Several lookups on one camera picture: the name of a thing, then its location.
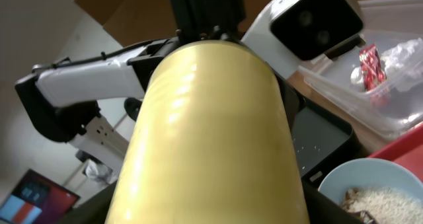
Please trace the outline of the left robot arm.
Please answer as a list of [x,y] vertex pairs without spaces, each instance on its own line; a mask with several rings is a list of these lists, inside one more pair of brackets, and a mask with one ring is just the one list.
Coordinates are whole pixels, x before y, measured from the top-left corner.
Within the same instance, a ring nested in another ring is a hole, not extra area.
[[148,40],[98,57],[35,65],[15,90],[35,129],[69,143],[119,173],[128,149],[101,114],[107,98],[134,100],[139,111],[156,67],[179,47],[200,40],[234,40],[245,18],[243,0],[170,0],[174,38]]

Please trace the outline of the yellow plastic cup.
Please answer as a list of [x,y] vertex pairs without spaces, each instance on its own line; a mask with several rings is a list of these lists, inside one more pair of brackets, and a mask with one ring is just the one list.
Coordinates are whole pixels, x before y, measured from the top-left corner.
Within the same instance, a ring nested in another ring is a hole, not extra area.
[[308,223],[271,68],[207,40],[156,68],[107,223]]

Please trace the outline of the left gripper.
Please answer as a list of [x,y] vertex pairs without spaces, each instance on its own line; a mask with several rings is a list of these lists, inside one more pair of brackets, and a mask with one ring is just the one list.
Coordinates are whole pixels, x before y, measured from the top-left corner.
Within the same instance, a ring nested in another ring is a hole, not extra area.
[[246,19],[243,0],[170,0],[181,44],[200,40],[239,42]]

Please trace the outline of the light blue bowl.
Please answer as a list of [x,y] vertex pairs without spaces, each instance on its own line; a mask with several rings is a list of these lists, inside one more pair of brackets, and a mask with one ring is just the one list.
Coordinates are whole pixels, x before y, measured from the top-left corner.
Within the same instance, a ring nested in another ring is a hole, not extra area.
[[[374,158],[355,159],[336,167],[323,179],[319,192],[340,207],[348,189],[369,187],[395,188],[422,201],[422,181],[394,162]],[[347,214],[364,223],[359,215]]]

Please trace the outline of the red snack wrapper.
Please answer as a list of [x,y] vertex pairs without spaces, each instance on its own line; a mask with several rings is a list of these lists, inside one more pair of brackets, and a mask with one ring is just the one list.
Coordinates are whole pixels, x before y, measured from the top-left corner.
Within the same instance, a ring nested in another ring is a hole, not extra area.
[[366,92],[372,91],[387,80],[375,44],[360,50],[360,69]]

